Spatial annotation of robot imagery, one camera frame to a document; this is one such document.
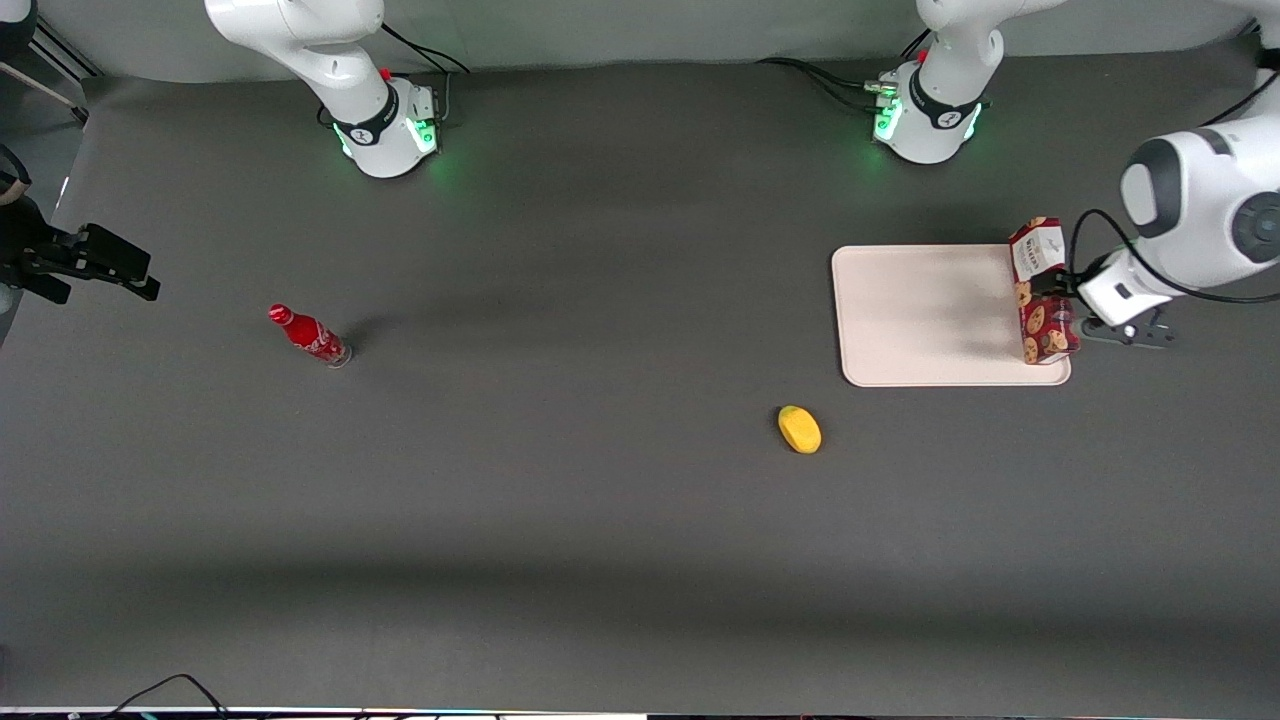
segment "black cable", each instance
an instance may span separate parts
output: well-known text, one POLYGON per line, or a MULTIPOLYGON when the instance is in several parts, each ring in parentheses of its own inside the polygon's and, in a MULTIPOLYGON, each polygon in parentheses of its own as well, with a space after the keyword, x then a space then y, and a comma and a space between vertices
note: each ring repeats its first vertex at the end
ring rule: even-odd
POLYGON ((796 60, 794 58, 765 58, 763 60, 756 60, 758 63, 771 64, 771 65, 786 65, 790 68, 796 68, 804 74, 809 76, 809 79, 818 86, 819 90, 827 94, 828 97, 840 102, 850 110, 858 110, 859 113, 865 111, 872 108, 872 105, 860 105, 854 102, 841 95, 837 88, 861 88, 863 85, 859 82, 849 81, 836 74, 832 74, 817 65, 805 63, 804 60, 796 60))
POLYGON ((861 90, 863 83, 855 79, 845 79, 831 70, 826 70, 814 65, 813 63, 805 63, 804 60, 796 60, 795 58, 765 58, 763 60, 756 60, 758 63, 764 63, 769 65, 787 65, 790 68, 796 68, 797 70, 808 74, 817 76, 832 85, 838 85, 840 87, 847 87, 850 90, 861 90))
POLYGON ((186 673, 178 673, 177 675, 169 675, 168 678, 165 678, 164 680, 160 680, 159 683, 151 685, 150 688, 147 688, 145 691, 138 691, 138 692, 131 694, 129 697, 124 698, 124 702, 122 702, 120 705, 116 705, 115 710, 113 710, 113 711, 108 712, 106 715, 104 715, 102 719, 106 720, 109 717, 114 717, 122 710, 124 710, 125 707, 133 705, 133 701, 138 700, 140 697, 142 697, 142 696, 145 696, 145 694, 147 694, 147 693, 150 693, 152 691, 159 689, 160 687, 163 687, 163 685, 165 685, 168 683, 172 683, 173 680, 178 680, 178 679, 187 680, 192 685, 196 685, 196 689, 200 691, 200 694, 205 696, 205 698, 209 700, 209 703, 214 706, 214 711, 218 712, 218 717, 220 720, 227 720, 227 706, 223 705, 216 697, 214 697, 214 693, 209 692, 209 688, 206 688, 205 685, 201 685, 200 680, 192 678, 191 675, 188 675, 186 673))
POLYGON ((1151 263, 1148 263, 1147 259, 1138 252, 1138 247, 1134 245, 1132 240, 1129 240, 1129 233, 1124 232, 1124 228, 1120 227, 1120 223, 1117 223, 1115 218, 1107 214, 1106 210, 1101 210, 1098 208, 1091 208, 1084 213, 1082 213, 1080 218, 1075 220, 1075 229, 1071 231, 1071 241, 1066 249, 1066 258, 1068 258, 1068 272, 1071 273, 1073 275, 1071 278, 1073 283, 1078 282, 1078 278, 1075 278, 1075 246, 1080 238, 1080 225, 1084 224, 1084 220, 1088 219, 1089 215, 1097 215, 1103 220, 1106 220, 1107 224, 1111 225, 1111 229, 1114 229, 1116 234, 1120 236, 1120 242, 1124 243, 1125 249, 1129 250, 1129 254, 1133 255, 1133 259, 1137 260, 1138 264, 1142 265, 1144 270, 1151 273, 1151 275, 1157 281, 1167 284, 1169 287, 1176 290, 1178 292, 1181 292, 1183 295, 1187 295, 1189 297, 1198 297, 1199 300, 1208 300, 1211 302, 1226 302, 1230 305, 1261 305, 1263 302, 1275 302, 1280 300, 1280 292, 1274 292, 1271 295, 1258 295, 1253 297, 1234 297, 1230 295, 1215 295, 1212 292, 1201 292, 1198 290, 1189 288, 1184 284, 1169 279, 1169 277, 1166 277, 1164 273, 1161 273, 1156 268, 1152 268, 1151 263))
POLYGON ((8 145, 0 143, 0 156, 13 165, 13 169, 18 172, 18 182, 22 184, 31 184, 31 173, 27 172, 27 165, 22 164, 22 160, 9 150, 8 145))
POLYGON ((1245 105, 1249 104, 1251 100, 1253 100, 1258 95, 1262 95, 1262 91, 1265 91, 1266 88, 1271 87, 1271 83, 1276 81, 1276 76, 1280 76, 1280 70, 1272 70, 1271 72, 1271 77, 1268 77, 1266 81, 1263 81, 1262 85, 1254 87, 1253 92, 1251 92, 1251 94, 1245 95, 1244 97, 1242 97, 1240 101, 1236 102, 1235 105, 1231 105, 1226 110, 1222 110, 1221 113, 1219 113, 1219 114, 1213 115, 1212 118, 1204 120, 1203 123, 1199 124, 1199 127, 1204 127, 1204 126, 1211 126, 1213 123, 1219 123, 1222 119, 1225 119, 1228 115, 1230 115, 1231 113, 1235 113, 1240 108, 1244 108, 1245 105))
POLYGON ((408 49, 412 50, 412 51, 415 51, 415 53, 417 53, 419 55, 421 55, 422 59, 426 60, 428 63, 431 63, 433 65, 435 65, 435 69, 440 70, 443 74, 449 74, 449 70, 444 69, 444 65, 436 63, 435 58, 428 55, 426 53, 424 53, 422 50, 420 50, 417 47, 413 47, 412 45, 410 45, 408 49))
POLYGON ((919 47, 922 42, 924 42, 924 38, 928 37, 931 32, 933 32, 933 31, 929 29, 929 28, 924 28, 924 32, 922 32, 920 35, 916 35, 915 40, 913 40, 911 42, 906 44, 906 47, 904 47, 902 51, 899 53, 899 56, 900 58, 906 58, 911 53, 915 53, 915 49, 919 47))
MULTIPOLYGON (((412 40, 408 40, 403 35, 396 32, 396 29, 392 26, 387 24, 387 23, 383 23, 383 29, 387 31, 387 35, 394 37, 396 40, 399 40, 401 42, 403 42, 404 45, 408 45, 413 50, 417 50, 419 55, 422 55, 424 53, 430 53, 433 55, 439 55, 440 58, 444 58, 445 60, 448 60, 448 61, 453 63, 454 65, 457 65, 458 69, 461 69, 462 72, 465 72, 465 73, 470 73, 471 72, 471 68, 468 68, 468 67, 463 65, 462 63, 460 63, 457 60, 457 58, 454 58, 453 55, 449 55, 448 53, 440 53, 439 50, 434 50, 434 49, 428 47, 425 45, 419 45, 417 42, 413 42, 412 40)), ((439 63, 436 63, 435 60, 431 60, 431 63, 435 64, 435 67, 440 68, 439 63)), ((440 68, 440 72, 444 73, 444 72, 448 72, 448 70, 445 70, 444 68, 440 68)))

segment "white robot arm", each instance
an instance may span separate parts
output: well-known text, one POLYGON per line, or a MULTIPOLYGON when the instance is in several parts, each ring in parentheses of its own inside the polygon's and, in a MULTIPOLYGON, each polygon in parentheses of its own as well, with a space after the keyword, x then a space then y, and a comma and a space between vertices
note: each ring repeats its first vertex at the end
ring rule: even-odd
POLYGON ((35 32, 35 0, 0 0, 0 63, 26 50, 35 32))
POLYGON ((1138 238, 1085 273, 1108 325, 1280 261, 1280 115, 1175 132, 1138 147, 1120 181, 1138 238))
POLYGON ((383 0, 205 0, 223 37, 293 70, 333 115, 343 151, 389 178, 433 152, 439 128, 431 91, 384 78, 355 44, 378 32, 383 9, 383 0))
POLYGON ((909 59, 881 76, 897 83, 897 92, 873 137, 913 163, 929 165, 955 155, 973 135, 978 100, 1005 58, 1005 38, 996 27, 1065 1, 916 0, 920 19, 936 37, 923 64, 909 59))

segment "green status light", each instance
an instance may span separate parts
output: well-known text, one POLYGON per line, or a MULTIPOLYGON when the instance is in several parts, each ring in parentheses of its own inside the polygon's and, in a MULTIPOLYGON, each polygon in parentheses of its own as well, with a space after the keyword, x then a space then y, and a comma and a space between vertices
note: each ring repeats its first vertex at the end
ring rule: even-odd
POLYGON ((342 154, 351 158, 351 147, 347 147, 347 138, 343 137, 342 131, 338 129, 338 123, 333 124, 333 132, 338 136, 338 142, 342 143, 342 154))
POLYGON ((902 100, 893 99, 893 102, 881 110, 879 117, 876 118, 876 137, 888 142, 893 137, 893 131, 897 129, 897 120, 901 117, 902 100))
POLYGON ((424 154, 435 150, 435 126, 428 120, 415 120, 412 118, 404 118, 404 124, 408 126, 419 150, 424 154))
POLYGON ((973 110, 973 118, 969 119, 969 128, 964 131, 965 140, 973 137, 973 131, 975 127, 978 127, 978 115, 980 114, 982 114, 982 102, 979 102, 978 106, 974 108, 973 110))

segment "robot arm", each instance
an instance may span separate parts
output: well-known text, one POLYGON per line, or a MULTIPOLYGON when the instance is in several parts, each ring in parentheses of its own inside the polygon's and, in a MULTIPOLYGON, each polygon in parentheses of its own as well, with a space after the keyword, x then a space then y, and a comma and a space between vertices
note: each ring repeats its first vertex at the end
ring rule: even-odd
POLYGON ((205 0, 205 10, 223 37, 311 87, 333 115, 343 151, 366 174, 401 176, 435 151, 431 91, 384 78, 355 44, 381 27, 383 0, 205 0))
POLYGON ((1280 115, 1148 140, 1120 181, 1138 238, 1085 273, 1080 299, 1108 325, 1280 261, 1280 115))
POLYGON ((36 35, 35 0, 0 0, 0 63, 26 50, 36 35))
POLYGON ((873 137, 920 164, 947 160, 973 135, 978 99, 1005 58, 996 27, 1018 15, 1056 8, 1066 0, 916 0, 936 37, 923 63, 908 60, 881 76, 897 83, 873 137))
POLYGON ((72 286, 54 275, 109 282, 143 300, 156 299, 160 283, 148 274, 150 254, 92 223, 74 233, 51 227, 24 195, 31 177, 22 160, 4 145, 0 158, 17 173, 0 170, 0 188, 6 188, 0 193, 0 314, 18 302, 22 291, 67 302, 72 286))

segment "red coca-cola bottle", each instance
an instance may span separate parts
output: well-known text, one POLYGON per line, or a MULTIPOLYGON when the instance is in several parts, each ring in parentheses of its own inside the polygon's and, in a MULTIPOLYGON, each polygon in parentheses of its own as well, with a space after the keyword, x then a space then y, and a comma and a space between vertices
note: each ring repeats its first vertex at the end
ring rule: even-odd
POLYGON ((300 315, 284 305, 271 305, 271 322, 284 328, 296 347, 330 368, 342 368, 351 360, 351 347, 342 338, 310 315, 300 315))

